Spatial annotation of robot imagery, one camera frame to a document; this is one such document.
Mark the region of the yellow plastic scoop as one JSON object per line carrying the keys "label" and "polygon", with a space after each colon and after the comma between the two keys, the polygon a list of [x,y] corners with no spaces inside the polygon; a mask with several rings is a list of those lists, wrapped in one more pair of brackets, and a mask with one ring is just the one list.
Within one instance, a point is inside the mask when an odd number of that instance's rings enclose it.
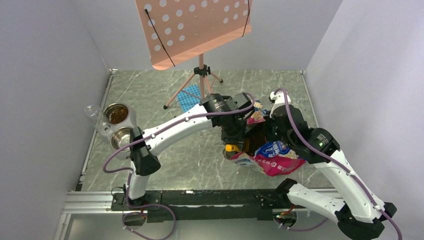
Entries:
{"label": "yellow plastic scoop", "polygon": [[223,156],[225,159],[230,160],[232,157],[241,152],[242,150],[238,144],[226,144],[223,151]]}

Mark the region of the pink pet food bag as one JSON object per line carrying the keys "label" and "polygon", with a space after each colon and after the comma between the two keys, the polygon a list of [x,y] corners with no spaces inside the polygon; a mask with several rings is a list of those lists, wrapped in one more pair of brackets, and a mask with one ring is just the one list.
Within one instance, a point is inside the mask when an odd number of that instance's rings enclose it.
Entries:
{"label": "pink pet food bag", "polygon": [[289,175],[306,161],[281,141],[266,140],[265,117],[265,110],[257,110],[247,119],[247,131],[242,150],[228,160],[270,177]]}

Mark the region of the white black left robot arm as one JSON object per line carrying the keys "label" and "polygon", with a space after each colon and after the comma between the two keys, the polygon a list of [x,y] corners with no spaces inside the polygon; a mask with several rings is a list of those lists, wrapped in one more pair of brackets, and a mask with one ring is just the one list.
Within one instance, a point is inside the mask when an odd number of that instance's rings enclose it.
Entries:
{"label": "white black left robot arm", "polygon": [[180,140],[219,127],[223,144],[242,144],[247,119],[255,111],[254,103],[254,96],[248,92],[235,97],[212,93],[189,111],[161,125],[145,130],[134,127],[129,142],[132,174],[126,184],[124,204],[131,210],[143,205],[150,175],[161,168],[158,156]]}

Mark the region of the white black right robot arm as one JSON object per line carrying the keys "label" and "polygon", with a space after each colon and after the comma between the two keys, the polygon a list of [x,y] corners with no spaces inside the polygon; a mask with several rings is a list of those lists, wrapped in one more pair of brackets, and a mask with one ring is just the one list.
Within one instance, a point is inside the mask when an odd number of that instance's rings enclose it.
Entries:
{"label": "white black right robot arm", "polygon": [[372,240],[384,230],[383,222],[397,211],[391,202],[378,198],[362,182],[346,159],[340,144],[323,128],[309,128],[300,109],[284,100],[273,100],[267,135],[280,140],[297,156],[321,172],[340,198],[311,190],[287,178],[276,188],[276,202],[312,210],[337,224],[352,240]]}

